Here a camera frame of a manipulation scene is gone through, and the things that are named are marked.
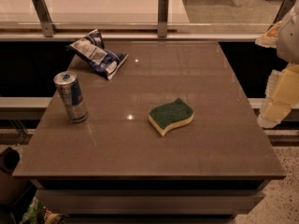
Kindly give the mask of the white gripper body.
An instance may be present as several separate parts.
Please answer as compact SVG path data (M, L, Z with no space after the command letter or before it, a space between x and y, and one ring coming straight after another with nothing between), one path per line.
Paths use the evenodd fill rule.
M278 29L277 55L288 63L299 63L299 6L294 5Z

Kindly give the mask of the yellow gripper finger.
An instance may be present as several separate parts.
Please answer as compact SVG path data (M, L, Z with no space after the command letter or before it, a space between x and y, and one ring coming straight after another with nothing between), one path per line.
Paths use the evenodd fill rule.
M282 71L271 72L257 122L263 128L274 128L298 104L299 64L289 63Z
M275 49L277 47L277 37L280 24L281 21L275 23L264 34L257 37L255 44L260 47Z

